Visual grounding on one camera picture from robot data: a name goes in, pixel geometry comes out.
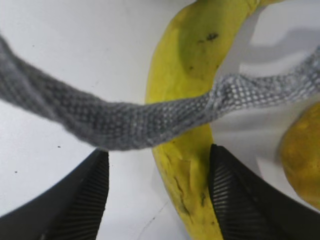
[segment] ridged rubber surface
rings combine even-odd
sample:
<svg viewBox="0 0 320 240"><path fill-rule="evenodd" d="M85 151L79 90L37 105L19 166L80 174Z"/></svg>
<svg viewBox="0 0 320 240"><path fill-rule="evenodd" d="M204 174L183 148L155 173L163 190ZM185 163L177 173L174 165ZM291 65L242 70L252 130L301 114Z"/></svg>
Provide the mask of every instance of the ridged rubber surface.
<svg viewBox="0 0 320 240"><path fill-rule="evenodd" d="M74 201L46 240L95 240L109 189L109 163L100 160L85 179Z"/></svg>
<svg viewBox="0 0 320 240"><path fill-rule="evenodd" d="M224 240L289 240L265 216L218 151L211 152L209 188Z"/></svg>

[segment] woven fabric strap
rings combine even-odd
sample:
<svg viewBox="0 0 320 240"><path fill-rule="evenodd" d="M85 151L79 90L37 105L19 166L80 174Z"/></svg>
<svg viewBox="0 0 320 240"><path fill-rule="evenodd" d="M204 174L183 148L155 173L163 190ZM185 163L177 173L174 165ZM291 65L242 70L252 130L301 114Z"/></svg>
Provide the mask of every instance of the woven fabric strap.
<svg viewBox="0 0 320 240"><path fill-rule="evenodd" d="M195 98L146 105L106 102L28 64L0 36L0 98L107 151L154 147L232 111L290 104L319 92L320 47L286 75L230 74Z"/></svg>

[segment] brown spot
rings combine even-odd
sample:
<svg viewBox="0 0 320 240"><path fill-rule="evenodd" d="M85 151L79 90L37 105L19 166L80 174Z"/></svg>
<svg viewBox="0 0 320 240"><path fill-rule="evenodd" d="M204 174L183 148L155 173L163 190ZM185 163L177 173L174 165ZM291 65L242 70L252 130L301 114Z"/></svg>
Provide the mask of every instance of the brown spot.
<svg viewBox="0 0 320 240"><path fill-rule="evenodd" d="M181 188L181 186L180 186L180 184L179 184L179 182L178 182L178 179L177 179L176 177L174 177L173 179L175 180L176 186L178 187L179 191L180 191L182 194L184 194L184 191L182 190L182 188Z"/></svg>
<svg viewBox="0 0 320 240"><path fill-rule="evenodd" d="M206 195L204 193L201 193L201 206L204 207L205 206L205 200L206 200Z"/></svg>
<svg viewBox="0 0 320 240"><path fill-rule="evenodd" d="M171 157L167 153L165 154L165 156L169 160L169 163L171 164L172 163Z"/></svg>
<svg viewBox="0 0 320 240"><path fill-rule="evenodd" d="M206 40L212 42L212 41L215 40L217 37L219 37L219 34L216 33L216 32L212 32L212 33L209 33L208 36L206 36Z"/></svg>
<svg viewBox="0 0 320 240"><path fill-rule="evenodd" d="M182 211L183 213L187 214L188 216L190 216L190 212L187 209L186 205L182 202Z"/></svg>

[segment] gray rope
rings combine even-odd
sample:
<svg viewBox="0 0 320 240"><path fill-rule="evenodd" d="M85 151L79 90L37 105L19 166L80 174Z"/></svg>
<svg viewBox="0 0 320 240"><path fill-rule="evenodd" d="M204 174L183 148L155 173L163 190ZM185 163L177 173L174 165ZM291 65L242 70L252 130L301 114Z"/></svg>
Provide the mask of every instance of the gray rope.
<svg viewBox="0 0 320 240"><path fill-rule="evenodd" d="M0 98L108 151L154 147L232 111L294 103L319 92L320 47L287 75L230 74L199 97L146 105L105 102L26 63L0 37Z"/></svg>

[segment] yellow fruit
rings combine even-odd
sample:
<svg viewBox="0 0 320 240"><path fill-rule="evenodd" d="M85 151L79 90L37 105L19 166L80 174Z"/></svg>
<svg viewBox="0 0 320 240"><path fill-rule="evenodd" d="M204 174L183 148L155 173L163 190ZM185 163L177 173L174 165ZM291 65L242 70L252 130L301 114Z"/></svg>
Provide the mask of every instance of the yellow fruit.
<svg viewBox="0 0 320 240"><path fill-rule="evenodd" d="M196 97L209 91L238 30L260 3L198 0L181 10L154 52L146 103ZM223 239L208 190L212 143L210 125L205 124L152 149L168 194L194 240Z"/></svg>
<svg viewBox="0 0 320 240"><path fill-rule="evenodd" d="M288 129L279 152L293 189L320 210L320 102L307 109Z"/></svg>

